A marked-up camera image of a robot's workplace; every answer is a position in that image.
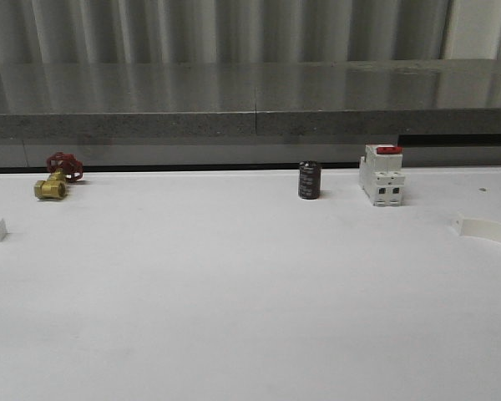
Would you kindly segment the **black cylindrical capacitor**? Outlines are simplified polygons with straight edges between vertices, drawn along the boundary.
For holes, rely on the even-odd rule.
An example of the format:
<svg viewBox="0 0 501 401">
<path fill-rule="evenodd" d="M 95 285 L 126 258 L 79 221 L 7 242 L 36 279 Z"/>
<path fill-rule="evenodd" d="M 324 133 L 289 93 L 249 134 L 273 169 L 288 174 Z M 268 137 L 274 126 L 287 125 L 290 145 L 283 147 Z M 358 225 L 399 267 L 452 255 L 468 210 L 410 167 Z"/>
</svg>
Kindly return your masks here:
<svg viewBox="0 0 501 401">
<path fill-rule="evenodd" d="M 321 194 L 321 164 L 314 160 L 299 163 L 298 195 L 303 200 L 318 199 Z"/>
</svg>

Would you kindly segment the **grey stone countertop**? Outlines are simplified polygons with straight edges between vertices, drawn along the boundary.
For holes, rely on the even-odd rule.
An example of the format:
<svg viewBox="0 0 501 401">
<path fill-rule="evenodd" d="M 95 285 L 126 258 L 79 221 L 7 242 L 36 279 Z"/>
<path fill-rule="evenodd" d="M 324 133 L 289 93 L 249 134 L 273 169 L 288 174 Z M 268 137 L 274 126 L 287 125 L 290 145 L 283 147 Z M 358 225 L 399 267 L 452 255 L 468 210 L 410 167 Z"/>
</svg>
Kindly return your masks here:
<svg viewBox="0 0 501 401">
<path fill-rule="evenodd" d="M 501 165 L 501 61 L 0 64 L 0 169 Z"/>
</svg>

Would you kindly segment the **white circuit breaker red switch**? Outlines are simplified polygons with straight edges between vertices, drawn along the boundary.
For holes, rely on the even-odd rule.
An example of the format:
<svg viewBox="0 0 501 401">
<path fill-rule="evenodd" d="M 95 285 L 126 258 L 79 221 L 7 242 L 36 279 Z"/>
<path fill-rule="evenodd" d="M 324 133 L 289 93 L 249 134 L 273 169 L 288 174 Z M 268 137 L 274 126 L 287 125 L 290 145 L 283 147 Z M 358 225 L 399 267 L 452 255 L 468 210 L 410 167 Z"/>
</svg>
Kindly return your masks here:
<svg viewBox="0 0 501 401">
<path fill-rule="evenodd" d="M 402 147 L 366 145 L 360 159 L 359 185 L 373 206 L 400 206 L 405 185 Z"/>
</svg>

